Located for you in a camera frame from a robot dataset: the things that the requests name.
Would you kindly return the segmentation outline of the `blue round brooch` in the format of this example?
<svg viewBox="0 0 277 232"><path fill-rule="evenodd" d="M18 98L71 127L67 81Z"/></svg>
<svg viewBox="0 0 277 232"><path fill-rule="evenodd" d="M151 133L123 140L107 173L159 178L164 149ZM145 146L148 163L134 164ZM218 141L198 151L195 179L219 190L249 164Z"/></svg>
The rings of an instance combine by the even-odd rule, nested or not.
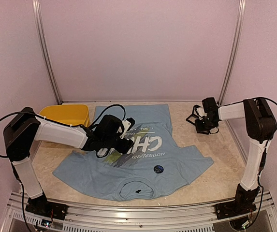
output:
<svg viewBox="0 0 277 232"><path fill-rule="evenodd" d="M164 168L161 165L156 165L156 166L154 166L153 171L157 174L161 174L161 173L163 173Z"/></svg>

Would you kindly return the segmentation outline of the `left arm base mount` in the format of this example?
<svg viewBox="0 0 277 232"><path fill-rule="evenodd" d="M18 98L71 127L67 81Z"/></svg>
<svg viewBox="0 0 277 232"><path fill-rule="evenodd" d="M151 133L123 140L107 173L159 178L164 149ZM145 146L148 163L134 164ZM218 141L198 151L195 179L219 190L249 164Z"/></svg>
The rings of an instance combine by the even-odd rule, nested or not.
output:
<svg viewBox="0 0 277 232"><path fill-rule="evenodd" d="M37 205L27 203L25 210L46 218L64 220L67 214L68 206L55 202L39 203Z"/></svg>

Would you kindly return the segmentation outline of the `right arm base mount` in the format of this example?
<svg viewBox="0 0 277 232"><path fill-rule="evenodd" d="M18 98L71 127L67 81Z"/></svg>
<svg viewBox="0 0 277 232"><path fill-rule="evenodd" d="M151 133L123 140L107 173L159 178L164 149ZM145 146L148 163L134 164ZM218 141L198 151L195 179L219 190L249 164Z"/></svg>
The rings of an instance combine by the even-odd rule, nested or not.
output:
<svg viewBox="0 0 277 232"><path fill-rule="evenodd" d="M238 205L235 201L218 203L215 205L215 211L218 220L250 213L251 211L255 211L256 209L257 207L253 203Z"/></svg>

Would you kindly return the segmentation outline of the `right aluminium frame post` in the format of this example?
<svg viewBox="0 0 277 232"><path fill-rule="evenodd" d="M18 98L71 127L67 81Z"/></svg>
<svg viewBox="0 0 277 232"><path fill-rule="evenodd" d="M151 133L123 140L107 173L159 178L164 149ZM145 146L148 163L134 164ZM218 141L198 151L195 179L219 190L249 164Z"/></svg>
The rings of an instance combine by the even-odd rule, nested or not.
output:
<svg viewBox="0 0 277 232"><path fill-rule="evenodd" d="M235 59L238 53L240 37L242 34L242 27L243 27L243 21L244 21L245 10L246 10L246 2L247 2L246 0L239 1L232 46L230 49L229 60L226 67L225 76L224 76L224 80L221 86L220 95L218 99L219 105L222 105L224 103L225 96L229 87L229 82L232 76Z"/></svg>

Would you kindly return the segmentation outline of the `left aluminium frame post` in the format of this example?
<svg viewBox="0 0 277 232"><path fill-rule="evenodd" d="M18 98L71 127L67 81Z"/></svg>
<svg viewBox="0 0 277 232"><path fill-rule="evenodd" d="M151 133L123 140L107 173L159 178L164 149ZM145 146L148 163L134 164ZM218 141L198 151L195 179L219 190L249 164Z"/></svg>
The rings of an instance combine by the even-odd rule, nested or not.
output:
<svg viewBox="0 0 277 232"><path fill-rule="evenodd" d="M55 74L52 67L51 58L49 55L48 45L45 38L45 32L44 32L44 24L41 14L41 6L39 0L32 0L32 8L34 13L34 19L35 19L35 25L37 29L37 34L39 37L39 44L42 51L42 56L45 64L45 68L48 74L48 79L52 88L52 92L54 95L54 98L56 100L56 103L61 105L63 104L62 97L57 85L57 81L55 78Z"/></svg>

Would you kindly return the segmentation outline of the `black display box left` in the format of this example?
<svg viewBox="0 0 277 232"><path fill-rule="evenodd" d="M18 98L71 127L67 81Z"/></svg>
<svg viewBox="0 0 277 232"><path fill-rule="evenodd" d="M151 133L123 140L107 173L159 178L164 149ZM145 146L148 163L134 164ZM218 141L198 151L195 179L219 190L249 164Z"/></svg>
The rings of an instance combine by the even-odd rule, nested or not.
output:
<svg viewBox="0 0 277 232"><path fill-rule="evenodd" d="M186 118L186 121L194 126L196 125L195 121L201 118L198 112L199 108L201 108L201 106L194 105L191 114Z"/></svg>

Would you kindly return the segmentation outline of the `yellow plastic basket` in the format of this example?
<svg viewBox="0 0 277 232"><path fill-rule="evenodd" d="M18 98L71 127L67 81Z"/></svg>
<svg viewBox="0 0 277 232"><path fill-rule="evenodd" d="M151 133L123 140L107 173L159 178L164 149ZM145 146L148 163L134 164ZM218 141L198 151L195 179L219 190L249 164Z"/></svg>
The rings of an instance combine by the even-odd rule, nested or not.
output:
<svg viewBox="0 0 277 232"><path fill-rule="evenodd" d="M48 106L36 117L40 125L36 141L47 141L82 148L87 141L86 132L80 127L89 126L88 107L83 104Z"/></svg>

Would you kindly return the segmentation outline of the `aluminium frame post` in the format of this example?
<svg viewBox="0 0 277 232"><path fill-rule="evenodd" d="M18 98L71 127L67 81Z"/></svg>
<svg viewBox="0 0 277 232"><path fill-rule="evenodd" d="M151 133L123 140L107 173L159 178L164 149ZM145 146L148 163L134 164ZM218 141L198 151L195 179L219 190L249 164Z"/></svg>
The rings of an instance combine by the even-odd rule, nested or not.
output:
<svg viewBox="0 0 277 232"><path fill-rule="evenodd" d="M239 1L232 46L230 49L229 60L226 67L225 76L224 76L224 80L221 86L220 95L218 99L219 105L222 105L224 103L225 96L229 87L229 82L232 76L235 59L238 53L240 37L242 34L242 27L243 27L243 21L244 21L245 10L246 10L246 2L247 2L246 0Z"/></svg>
<svg viewBox="0 0 277 232"><path fill-rule="evenodd" d="M42 51L42 56L45 64L45 68L48 74L48 79L52 88L52 92L54 95L54 98L56 100L56 103L61 105L63 104L62 97L57 85L57 81L55 78L55 74L52 67L51 58L49 55L48 45L45 38L45 32L44 32L44 24L41 14L41 6L39 0L32 0L32 8L34 13L34 19L35 19L35 25L37 29L37 34L39 37L39 44Z"/></svg>

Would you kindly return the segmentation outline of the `front aluminium rail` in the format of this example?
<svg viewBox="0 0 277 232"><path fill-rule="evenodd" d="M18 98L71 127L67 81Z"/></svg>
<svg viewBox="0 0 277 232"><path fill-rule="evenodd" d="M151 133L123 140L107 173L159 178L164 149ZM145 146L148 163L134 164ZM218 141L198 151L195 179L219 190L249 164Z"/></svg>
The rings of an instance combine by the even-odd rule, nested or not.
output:
<svg viewBox="0 0 277 232"><path fill-rule="evenodd" d="M171 206L107 206L60 200L68 210L64 220L23 213L21 194L13 192L2 216L0 232L229 232L239 217L218 219L216 201Z"/></svg>

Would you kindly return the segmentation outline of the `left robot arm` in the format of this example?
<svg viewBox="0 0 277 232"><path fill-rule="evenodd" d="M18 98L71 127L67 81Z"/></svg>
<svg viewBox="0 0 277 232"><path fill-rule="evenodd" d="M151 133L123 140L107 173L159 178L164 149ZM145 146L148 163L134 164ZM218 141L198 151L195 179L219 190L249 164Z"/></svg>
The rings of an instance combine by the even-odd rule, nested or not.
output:
<svg viewBox="0 0 277 232"><path fill-rule="evenodd" d="M3 130L6 155L24 192L32 201L32 207L41 215L51 211L44 191L37 179L30 160L30 148L34 141L46 141L94 151L98 158L111 150L127 153L134 142L125 134L134 126L133 118L119 119L101 113L89 127L68 125L37 115L30 107L15 113L15 117Z"/></svg>

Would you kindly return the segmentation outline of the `light blue printed t-shirt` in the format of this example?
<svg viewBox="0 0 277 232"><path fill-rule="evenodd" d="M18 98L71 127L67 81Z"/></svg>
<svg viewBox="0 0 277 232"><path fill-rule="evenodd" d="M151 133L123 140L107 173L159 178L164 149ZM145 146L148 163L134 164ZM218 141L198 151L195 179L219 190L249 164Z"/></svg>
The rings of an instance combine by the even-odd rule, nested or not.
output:
<svg viewBox="0 0 277 232"><path fill-rule="evenodd" d="M73 151L53 175L87 196L112 200L155 199L191 184L212 166L194 146L179 147L173 139L169 106L126 106L135 120L126 138L134 142L126 154L114 151L103 158L94 152ZM153 171L161 165L163 173Z"/></svg>

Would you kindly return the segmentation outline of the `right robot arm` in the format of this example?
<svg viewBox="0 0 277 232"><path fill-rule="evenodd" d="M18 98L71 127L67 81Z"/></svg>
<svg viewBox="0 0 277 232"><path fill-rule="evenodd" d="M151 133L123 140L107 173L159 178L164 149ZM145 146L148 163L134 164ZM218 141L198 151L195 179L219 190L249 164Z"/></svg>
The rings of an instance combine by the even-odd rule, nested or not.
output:
<svg viewBox="0 0 277 232"><path fill-rule="evenodd" d="M191 117L197 133L211 134L220 121L245 119L249 137L249 152L245 173L237 186L234 200L218 203L215 206L217 218L229 218L254 212L255 199L259 191L261 172L264 169L267 151L277 131L277 120L269 106L270 99L256 97L244 99L228 105L219 106L213 97L202 100L195 105Z"/></svg>

